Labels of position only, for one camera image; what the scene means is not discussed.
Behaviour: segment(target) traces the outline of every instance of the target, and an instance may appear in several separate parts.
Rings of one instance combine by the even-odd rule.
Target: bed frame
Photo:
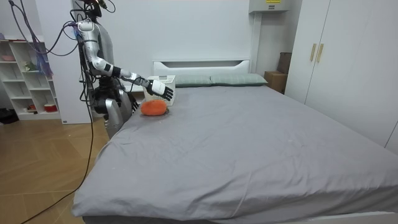
[[[249,59],[226,60],[154,60],[154,75],[204,75],[249,73]],[[398,213],[368,212],[318,217],[289,224],[397,224]]]

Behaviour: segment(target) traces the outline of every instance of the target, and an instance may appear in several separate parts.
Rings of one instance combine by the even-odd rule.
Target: white headboard
[[[158,60],[154,75],[211,75],[249,73],[250,60]]]

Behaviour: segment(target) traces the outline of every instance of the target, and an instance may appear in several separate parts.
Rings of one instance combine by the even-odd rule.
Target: brown box
[[[289,74],[291,59],[292,59],[292,53],[288,53],[288,52],[280,53],[277,70],[282,73]]]
[[[284,94],[287,82],[287,74],[281,72],[265,72],[264,78],[267,80],[267,86],[279,93]]]

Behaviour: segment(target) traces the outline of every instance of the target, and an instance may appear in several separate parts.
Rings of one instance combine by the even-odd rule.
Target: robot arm
[[[90,65],[98,71],[99,75],[121,78],[122,80],[134,85],[143,86],[151,95],[155,94],[165,98],[166,100],[171,100],[173,97],[173,90],[165,86],[164,83],[157,80],[146,80],[140,75],[116,67],[112,63],[109,63],[98,56],[98,52],[100,51],[100,45],[98,43],[100,30],[94,22],[91,22],[90,20],[80,21],[78,22],[78,30],[84,42],[86,58]]]

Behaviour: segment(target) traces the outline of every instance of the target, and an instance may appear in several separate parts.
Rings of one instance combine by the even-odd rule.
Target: gray pillow
[[[220,86],[261,86],[267,83],[264,78],[254,73],[212,75],[210,79],[213,85]]]
[[[175,87],[201,87],[211,86],[209,75],[176,75]]]

